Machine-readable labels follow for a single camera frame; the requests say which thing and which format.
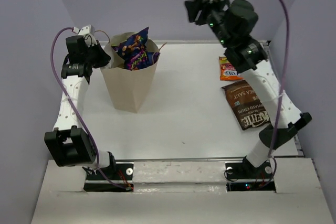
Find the purple Krokant snack bag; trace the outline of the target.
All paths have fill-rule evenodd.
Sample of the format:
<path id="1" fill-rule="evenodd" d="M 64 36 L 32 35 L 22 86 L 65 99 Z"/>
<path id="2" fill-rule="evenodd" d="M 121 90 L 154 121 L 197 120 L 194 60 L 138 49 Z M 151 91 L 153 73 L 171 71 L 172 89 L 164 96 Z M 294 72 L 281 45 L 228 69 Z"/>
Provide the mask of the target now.
<path id="1" fill-rule="evenodd" d="M 130 71 L 145 69 L 154 65 L 160 51 L 150 50 L 148 42 L 149 27 L 129 36 L 126 40 L 112 44 L 111 48 L 124 60 L 123 67 Z"/>

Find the beige paper bag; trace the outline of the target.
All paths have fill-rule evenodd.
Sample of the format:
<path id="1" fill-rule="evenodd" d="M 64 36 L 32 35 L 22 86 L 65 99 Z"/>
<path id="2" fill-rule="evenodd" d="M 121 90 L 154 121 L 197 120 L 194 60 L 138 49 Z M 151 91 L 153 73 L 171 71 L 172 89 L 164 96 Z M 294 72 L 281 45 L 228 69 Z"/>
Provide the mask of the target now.
<path id="1" fill-rule="evenodd" d="M 137 113 L 151 88 L 157 62 L 140 70 L 127 70 L 124 60 L 112 49 L 125 41 L 134 32 L 115 35 L 104 47 L 105 53 L 111 57 L 110 62 L 100 68 L 110 99 L 115 109 Z"/>

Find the orange Fox's candy bag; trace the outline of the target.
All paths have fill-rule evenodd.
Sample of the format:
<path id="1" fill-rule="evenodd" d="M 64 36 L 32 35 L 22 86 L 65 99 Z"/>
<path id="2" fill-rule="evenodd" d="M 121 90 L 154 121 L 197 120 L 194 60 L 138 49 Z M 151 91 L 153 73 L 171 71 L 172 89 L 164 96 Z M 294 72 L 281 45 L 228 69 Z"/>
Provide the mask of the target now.
<path id="1" fill-rule="evenodd" d="M 243 77 L 237 72 L 235 67 L 227 60 L 225 56 L 218 59 L 220 67 L 220 81 L 240 81 Z"/>

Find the brown Kettle chips bag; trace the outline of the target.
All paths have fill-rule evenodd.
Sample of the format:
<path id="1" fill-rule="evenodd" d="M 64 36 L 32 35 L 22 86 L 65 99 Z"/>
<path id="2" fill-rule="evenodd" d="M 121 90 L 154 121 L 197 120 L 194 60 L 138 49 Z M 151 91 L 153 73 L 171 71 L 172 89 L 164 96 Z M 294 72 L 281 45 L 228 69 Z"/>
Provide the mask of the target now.
<path id="1" fill-rule="evenodd" d="M 243 131 L 261 127 L 270 122 L 265 107 L 245 80 L 223 86 L 221 90 Z"/>

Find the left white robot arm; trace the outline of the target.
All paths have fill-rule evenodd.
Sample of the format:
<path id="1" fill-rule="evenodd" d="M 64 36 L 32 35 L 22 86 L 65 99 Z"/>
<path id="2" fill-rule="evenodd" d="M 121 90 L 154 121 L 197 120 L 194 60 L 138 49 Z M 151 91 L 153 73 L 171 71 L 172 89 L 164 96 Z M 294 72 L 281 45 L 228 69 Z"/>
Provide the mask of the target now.
<path id="1" fill-rule="evenodd" d="M 115 176 L 117 165 L 111 152 L 98 150 L 82 113 L 94 68 L 105 66 L 110 57 L 90 34 L 66 38 L 68 50 L 56 80 L 62 89 L 56 123 L 44 141 L 59 167 L 86 165 L 98 169 L 104 179 Z"/>

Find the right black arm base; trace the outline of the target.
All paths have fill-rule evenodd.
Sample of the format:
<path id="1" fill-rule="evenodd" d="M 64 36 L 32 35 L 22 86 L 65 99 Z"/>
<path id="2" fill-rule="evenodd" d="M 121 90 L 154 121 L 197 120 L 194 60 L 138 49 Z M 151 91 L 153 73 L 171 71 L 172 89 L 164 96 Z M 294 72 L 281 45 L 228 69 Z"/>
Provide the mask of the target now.
<path id="1" fill-rule="evenodd" d="M 276 191 L 269 161 L 264 162 L 259 168 L 245 167 L 243 162 L 225 163 L 224 177 L 228 192 Z"/>

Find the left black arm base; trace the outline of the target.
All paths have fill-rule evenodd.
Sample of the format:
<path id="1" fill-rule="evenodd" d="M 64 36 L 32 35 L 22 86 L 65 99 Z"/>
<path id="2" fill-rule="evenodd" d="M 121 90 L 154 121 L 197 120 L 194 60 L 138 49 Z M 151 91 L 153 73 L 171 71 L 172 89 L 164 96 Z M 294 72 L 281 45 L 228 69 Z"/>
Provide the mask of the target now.
<path id="1" fill-rule="evenodd" d="M 133 173 L 134 162 L 117 162 L 116 171 L 102 168 L 106 180 L 99 171 L 89 167 L 82 167 L 86 173 L 84 191 L 92 193 L 130 193 L 134 190 Z"/>

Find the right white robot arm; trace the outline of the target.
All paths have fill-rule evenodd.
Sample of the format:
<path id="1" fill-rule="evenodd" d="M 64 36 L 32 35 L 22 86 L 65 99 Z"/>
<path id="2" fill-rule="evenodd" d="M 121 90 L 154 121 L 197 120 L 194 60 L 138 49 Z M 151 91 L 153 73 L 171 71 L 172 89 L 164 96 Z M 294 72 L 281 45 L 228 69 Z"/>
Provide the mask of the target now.
<path id="1" fill-rule="evenodd" d="M 259 140 L 243 158 L 241 171 L 253 178 L 261 171 L 269 153 L 291 140 L 312 117 L 301 112 L 287 96 L 272 69 L 261 44 L 250 35 L 258 21 L 252 4 L 246 0 L 186 0 L 188 21 L 208 25 L 225 56 L 252 87 L 270 118 L 270 125 L 259 132 Z"/>

